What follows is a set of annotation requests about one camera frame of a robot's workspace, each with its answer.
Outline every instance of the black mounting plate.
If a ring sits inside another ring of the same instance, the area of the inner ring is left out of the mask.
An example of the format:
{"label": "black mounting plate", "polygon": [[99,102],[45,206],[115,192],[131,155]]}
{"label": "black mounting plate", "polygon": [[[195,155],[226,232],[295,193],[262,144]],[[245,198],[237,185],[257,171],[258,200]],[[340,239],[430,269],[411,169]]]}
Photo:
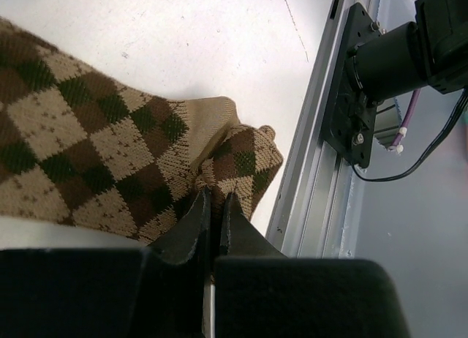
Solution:
{"label": "black mounting plate", "polygon": [[[330,86],[322,136],[350,164],[369,166],[374,136],[375,116],[379,103],[370,100],[356,85],[353,56],[356,49],[382,34],[373,30],[373,20],[363,6],[356,3],[350,7],[346,26],[336,59]],[[362,134],[363,142],[356,144]]]}

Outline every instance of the bolt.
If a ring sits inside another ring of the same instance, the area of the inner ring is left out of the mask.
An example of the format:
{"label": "bolt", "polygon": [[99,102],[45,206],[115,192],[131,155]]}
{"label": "bolt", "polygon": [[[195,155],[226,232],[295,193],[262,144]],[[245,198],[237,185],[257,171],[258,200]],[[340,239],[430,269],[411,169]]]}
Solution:
{"label": "bolt", "polygon": [[380,29],[380,22],[379,21],[374,21],[371,23],[371,31],[376,32]]}
{"label": "bolt", "polygon": [[354,139],[353,143],[355,146],[359,146],[360,144],[364,143],[364,135],[362,133],[358,133]]}

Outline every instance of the screw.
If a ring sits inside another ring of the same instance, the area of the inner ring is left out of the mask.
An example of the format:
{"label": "screw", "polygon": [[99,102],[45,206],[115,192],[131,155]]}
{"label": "screw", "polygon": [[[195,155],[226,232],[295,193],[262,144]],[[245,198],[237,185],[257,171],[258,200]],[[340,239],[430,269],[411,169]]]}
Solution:
{"label": "screw", "polygon": [[380,22],[379,21],[374,21],[373,23],[371,23],[371,30],[373,32],[376,32],[380,29]]}
{"label": "screw", "polygon": [[359,146],[360,144],[364,143],[364,135],[362,133],[358,133],[354,139],[352,140],[355,146]]}

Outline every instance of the crack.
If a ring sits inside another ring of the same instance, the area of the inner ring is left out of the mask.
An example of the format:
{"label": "crack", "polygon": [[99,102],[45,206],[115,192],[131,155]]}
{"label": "crack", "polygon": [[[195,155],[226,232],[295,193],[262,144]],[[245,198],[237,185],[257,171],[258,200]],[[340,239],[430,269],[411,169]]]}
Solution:
{"label": "crack", "polygon": [[291,12],[291,9],[290,9],[290,5],[289,5],[289,3],[287,2],[287,0],[284,0],[284,3],[286,4],[287,11],[288,11],[289,14],[290,14],[291,21],[292,21],[292,24],[294,25],[295,31],[298,33],[298,37],[299,37],[299,40],[301,41],[302,48],[304,49],[304,53],[306,53],[307,62],[309,62],[309,54],[307,53],[306,46],[304,45],[304,42],[303,42],[303,40],[302,40],[301,34],[299,33],[298,27],[297,27],[297,25],[295,24],[294,17],[293,17],[293,13]]}

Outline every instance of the black cable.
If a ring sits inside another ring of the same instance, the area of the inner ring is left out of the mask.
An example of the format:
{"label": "black cable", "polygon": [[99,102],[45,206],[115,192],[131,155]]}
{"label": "black cable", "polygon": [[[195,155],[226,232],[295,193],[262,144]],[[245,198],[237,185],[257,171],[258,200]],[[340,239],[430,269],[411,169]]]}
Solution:
{"label": "black cable", "polygon": [[382,109],[381,111],[377,111],[376,115],[379,115],[380,113],[384,113],[386,111],[392,110],[394,107],[396,107],[395,104],[390,105],[388,108]]}
{"label": "black cable", "polygon": [[456,123],[460,119],[461,115],[463,112],[467,109],[468,107],[468,89],[465,89],[463,93],[461,94],[460,99],[455,105],[455,108],[453,109],[450,118],[448,119],[447,123],[445,124],[444,128],[438,136],[429,144],[427,149],[422,153],[418,161],[409,169],[406,170],[403,173],[400,173],[399,175],[396,176],[391,176],[391,177],[384,177],[381,179],[367,179],[366,177],[363,177],[362,175],[359,174],[359,172],[356,169],[355,165],[352,165],[352,169],[354,170],[356,176],[363,181],[366,182],[390,182],[390,181],[397,181],[399,179],[404,179],[405,177],[408,177],[411,173],[415,172],[426,160],[429,155],[432,154],[434,150],[437,149],[437,147],[446,139],[446,137],[452,132],[452,129],[455,127]]}

